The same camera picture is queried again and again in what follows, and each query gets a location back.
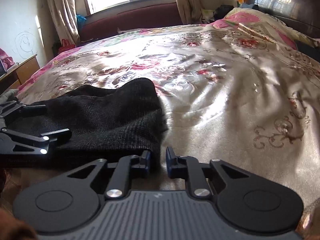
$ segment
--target pink floral sheet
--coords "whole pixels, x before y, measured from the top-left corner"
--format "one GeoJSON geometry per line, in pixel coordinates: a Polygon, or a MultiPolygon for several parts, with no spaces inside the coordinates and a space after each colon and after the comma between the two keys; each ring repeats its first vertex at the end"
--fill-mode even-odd
{"type": "MultiPolygon", "coordinates": [[[[200,162],[220,158],[283,184],[303,199],[299,232],[313,234],[320,197],[320,64],[295,50],[315,42],[250,9],[210,25],[140,30],[60,54],[20,87],[26,104],[84,84],[116,89],[146,77],[163,104],[168,131],[162,170],[136,188],[181,189],[169,180],[165,147],[200,162]]],[[[8,172],[2,205],[55,171],[8,172]]]]}

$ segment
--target floral bedspread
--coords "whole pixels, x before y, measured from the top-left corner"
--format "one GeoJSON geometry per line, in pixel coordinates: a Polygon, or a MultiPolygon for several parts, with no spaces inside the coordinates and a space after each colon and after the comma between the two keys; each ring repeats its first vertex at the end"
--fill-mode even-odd
{"type": "MultiPolygon", "coordinates": [[[[250,9],[210,25],[135,31],[60,54],[20,87],[18,98],[30,104],[84,84],[115,89],[147,77],[168,131],[162,171],[135,187],[184,187],[166,176],[167,146],[200,162],[220,158],[295,190],[306,208],[305,234],[320,197],[320,64],[295,50],[297,37],[314,43],[250,9]]],[[[53,175],[10,174],[15,179],[7,180],[1,200],[7,207],[19,187],[53,175]]]]}

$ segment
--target drawing on wall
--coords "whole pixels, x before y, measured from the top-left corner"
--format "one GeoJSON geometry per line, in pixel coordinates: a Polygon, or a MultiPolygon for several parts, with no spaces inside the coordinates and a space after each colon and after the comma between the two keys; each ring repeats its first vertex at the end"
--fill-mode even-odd
{"type": "Polygon", "coordinates": [[[22,32],[15,38],[15,45],[20,57],[27,59],[38,52],[36,37],[29,32],[22,32]]]}

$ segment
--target wooden cabinet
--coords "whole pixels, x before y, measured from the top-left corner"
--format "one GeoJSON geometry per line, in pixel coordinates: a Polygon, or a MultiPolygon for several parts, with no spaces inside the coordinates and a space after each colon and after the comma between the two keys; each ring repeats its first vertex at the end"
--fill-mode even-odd
{"type": "Polygon", "coordinates": [[[33,55],[19,65],[12,66],[5,75],[0,77],[0,94],[8,89],[18,88],[39,69],[36,55],[33,55]]]}

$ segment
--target curtain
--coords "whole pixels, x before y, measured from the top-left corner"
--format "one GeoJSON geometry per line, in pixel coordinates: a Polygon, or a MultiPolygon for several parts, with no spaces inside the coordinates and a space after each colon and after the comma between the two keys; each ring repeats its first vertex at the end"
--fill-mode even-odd
{"type": "Polygon", "coordinates": [[[183,24],[201,23],[201,0],[176,0],[183,24]]]}
{"type": "Polygon", "coordinates": [[[53,23],[60,41],[69,40],[78,44],[80,36],[77,28],[75,0],[48,0],[53,23]]]}

